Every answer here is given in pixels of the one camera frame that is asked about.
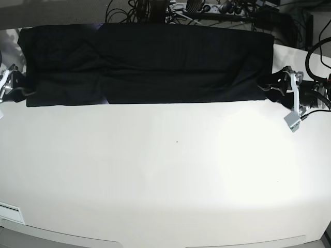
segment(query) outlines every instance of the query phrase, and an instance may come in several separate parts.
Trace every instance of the white tabletop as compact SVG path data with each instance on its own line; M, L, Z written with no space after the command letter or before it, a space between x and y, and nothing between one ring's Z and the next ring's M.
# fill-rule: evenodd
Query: white tabletop
M306 52L274 48L273 72L310 79ZM330 73L317 55L311 67ZM309 242L331 220L331 114L292 133L268 100L0 109L0 202L26 225L184 248Z

